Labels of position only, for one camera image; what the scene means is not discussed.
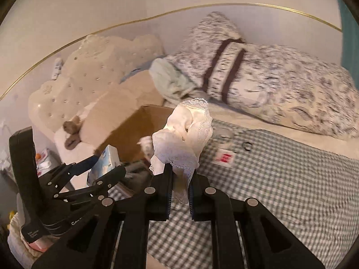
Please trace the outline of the blue tissue pack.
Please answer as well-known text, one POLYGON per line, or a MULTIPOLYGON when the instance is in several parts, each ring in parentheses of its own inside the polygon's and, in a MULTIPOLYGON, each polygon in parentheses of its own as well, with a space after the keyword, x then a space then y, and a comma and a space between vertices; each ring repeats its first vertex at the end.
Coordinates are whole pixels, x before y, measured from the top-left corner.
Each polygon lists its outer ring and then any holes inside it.
POLYGON ((90 169, 87 176, 87 185, 94 185, 95 181, 107 172, 113 170, 116 166, 121 165, 117 148, 108 145, 101 153, 98 161, 90 169))

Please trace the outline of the white plush toy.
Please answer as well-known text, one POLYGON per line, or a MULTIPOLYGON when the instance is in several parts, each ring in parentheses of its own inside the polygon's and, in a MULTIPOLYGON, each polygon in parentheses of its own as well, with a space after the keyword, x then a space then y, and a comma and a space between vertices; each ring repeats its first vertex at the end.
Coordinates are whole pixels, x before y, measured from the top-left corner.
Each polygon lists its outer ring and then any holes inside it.
POLYGON ((150 161, 155 153, 151 135, 141 137, 137 142, 137 144, 140 145, 141 151, 144 154, 144 157, 147 159, 147 161, 150 161))

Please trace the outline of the checkered bed sheet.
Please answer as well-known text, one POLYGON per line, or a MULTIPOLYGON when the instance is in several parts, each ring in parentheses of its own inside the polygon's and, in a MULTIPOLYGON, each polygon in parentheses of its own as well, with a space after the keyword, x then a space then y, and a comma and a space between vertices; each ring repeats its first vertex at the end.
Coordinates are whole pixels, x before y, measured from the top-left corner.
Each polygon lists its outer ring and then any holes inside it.
MULTIPOLYGON (((198 173, 229 197, 258 199, 324 264, 335 268, 358 236, 358 160, 261 129, 213 120, 234 133, 231 168, 212 163, 212 138, 198 173)), ((147 253, 168 268, 212 268, 210 222, 194 222, 173 199, 170 219, 150 222, 147 253)))

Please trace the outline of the brown plush toy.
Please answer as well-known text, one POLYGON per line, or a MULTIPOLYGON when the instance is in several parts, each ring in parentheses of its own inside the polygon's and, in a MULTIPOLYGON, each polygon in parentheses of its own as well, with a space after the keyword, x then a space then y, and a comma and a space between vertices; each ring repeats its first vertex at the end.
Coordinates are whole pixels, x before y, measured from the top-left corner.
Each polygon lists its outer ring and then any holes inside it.
POLYGON ((67 138, 64 142, 64 147, 71 151, 73 150, 80 142, 80 130, 82 122, 79 116, 74 116, 71 120, 65 121, 63 123, 63 130, 67 134, 67 138))

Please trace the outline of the red white label card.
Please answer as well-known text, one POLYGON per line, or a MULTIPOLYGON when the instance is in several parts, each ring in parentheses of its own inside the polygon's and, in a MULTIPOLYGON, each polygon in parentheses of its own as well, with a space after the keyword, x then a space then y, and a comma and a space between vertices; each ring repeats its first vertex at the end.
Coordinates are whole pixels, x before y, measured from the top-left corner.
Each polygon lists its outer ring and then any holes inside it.
POLYGON ((214 163, 219 166, 230 168, 233 165, 235 158, 236 154, 234 152, 219 148, 216 151, 214 163))

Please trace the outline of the cardboard box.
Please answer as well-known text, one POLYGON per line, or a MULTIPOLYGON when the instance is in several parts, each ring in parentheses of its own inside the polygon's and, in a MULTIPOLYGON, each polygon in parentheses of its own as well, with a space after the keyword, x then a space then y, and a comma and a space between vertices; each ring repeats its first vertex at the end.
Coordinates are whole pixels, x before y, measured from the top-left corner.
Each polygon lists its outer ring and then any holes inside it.
POLYGON ((143 158, 138 141, 162 129, 173 112, 163 103, 149 71, 139 72, 100 97, 82 124, 80 139, 96 155, 111 145, 123 162, 143 158))

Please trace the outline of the clear tape roll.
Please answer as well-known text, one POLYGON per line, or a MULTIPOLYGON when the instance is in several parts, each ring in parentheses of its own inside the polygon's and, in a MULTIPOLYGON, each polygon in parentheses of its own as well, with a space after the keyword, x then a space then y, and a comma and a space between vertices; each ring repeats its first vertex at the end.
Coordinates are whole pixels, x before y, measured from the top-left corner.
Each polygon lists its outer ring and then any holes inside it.
POLYGON ((231 129, 215 126, 213 127, 212 140, 219 144, 227 144, 232 142, 234 133, 231 129))

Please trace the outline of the cream tufted headboard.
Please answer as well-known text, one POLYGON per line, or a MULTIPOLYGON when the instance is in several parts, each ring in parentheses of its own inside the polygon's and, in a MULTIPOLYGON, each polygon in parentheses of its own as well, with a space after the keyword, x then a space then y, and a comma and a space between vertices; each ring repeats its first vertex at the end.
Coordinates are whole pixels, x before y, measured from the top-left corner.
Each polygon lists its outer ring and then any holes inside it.
POLYGON ((162 55, 155 35, 135 39, 89 35, 62 66, 56 80, 49 80, 28 99, 32 124, 52 137, 63 122, 103 95, 132 70, 162 55))

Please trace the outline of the floral quilt pillow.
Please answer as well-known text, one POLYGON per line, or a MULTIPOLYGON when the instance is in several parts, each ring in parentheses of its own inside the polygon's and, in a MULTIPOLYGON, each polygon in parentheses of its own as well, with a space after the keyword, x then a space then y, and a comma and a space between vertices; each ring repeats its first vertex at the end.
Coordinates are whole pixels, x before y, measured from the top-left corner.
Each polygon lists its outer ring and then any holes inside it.
POLYGON ((167 59, 210 98, 263 121, 358 137, 358 90, 345 68, 291 47, 247 43, 220 12, 205 16, 167 59))

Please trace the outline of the mint green towel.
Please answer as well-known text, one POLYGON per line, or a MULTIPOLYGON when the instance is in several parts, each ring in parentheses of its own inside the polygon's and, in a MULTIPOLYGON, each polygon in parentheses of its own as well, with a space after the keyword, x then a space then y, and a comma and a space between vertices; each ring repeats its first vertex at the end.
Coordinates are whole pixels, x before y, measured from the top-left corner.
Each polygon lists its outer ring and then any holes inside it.
POLYGON ((172 104, 194 98, 209 99, 204 91, 165 58, 155 59, 149 68, 149 74, 157 91, 172 104))

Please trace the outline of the teal curtain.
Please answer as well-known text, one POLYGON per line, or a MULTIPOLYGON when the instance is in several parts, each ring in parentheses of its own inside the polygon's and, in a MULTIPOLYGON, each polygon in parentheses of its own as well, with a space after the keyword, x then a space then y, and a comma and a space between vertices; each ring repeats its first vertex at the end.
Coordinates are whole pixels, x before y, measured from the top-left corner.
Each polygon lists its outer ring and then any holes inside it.
POLYGON ((358 89, 359 79, 359 27, 343 0, 337 0, 343 34, 341 66, 347 69, 358 89))

